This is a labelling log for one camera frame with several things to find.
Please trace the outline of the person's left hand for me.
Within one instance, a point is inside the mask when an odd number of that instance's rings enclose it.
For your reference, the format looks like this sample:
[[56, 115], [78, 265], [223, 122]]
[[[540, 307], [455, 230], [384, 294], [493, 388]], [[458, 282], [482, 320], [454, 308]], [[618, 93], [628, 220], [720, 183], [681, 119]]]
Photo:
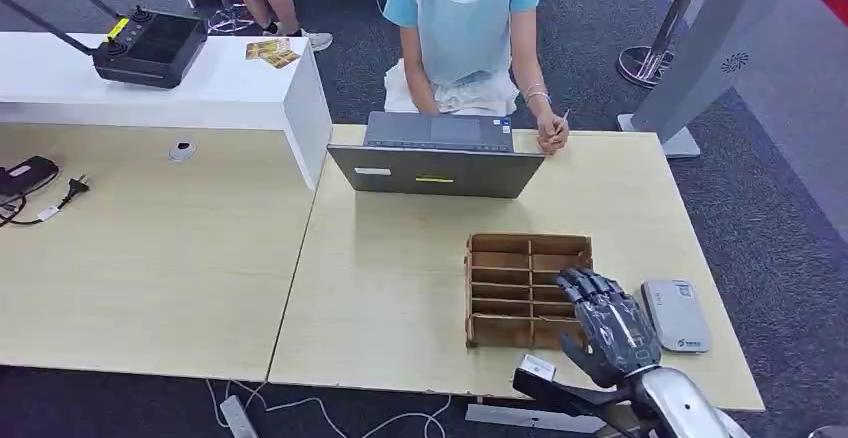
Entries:
[[570, 109], [563, 116], [546, 112], [537, 119], [537, 143], [544, 154], [555, 154], [565, 146], [570, 133], [568, 122], [570, 114]]

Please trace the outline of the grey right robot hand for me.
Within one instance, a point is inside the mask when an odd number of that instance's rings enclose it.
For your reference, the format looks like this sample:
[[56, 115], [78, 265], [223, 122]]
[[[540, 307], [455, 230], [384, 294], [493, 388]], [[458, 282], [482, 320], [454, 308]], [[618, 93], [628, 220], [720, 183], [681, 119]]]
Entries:
[[585, 338], [560, 335], [564, 354], [601, 388], [660, 364], [661, 346], [640, 304], [617, 281], [587, 268], [561, 270], [557, 286], [572, 304]]

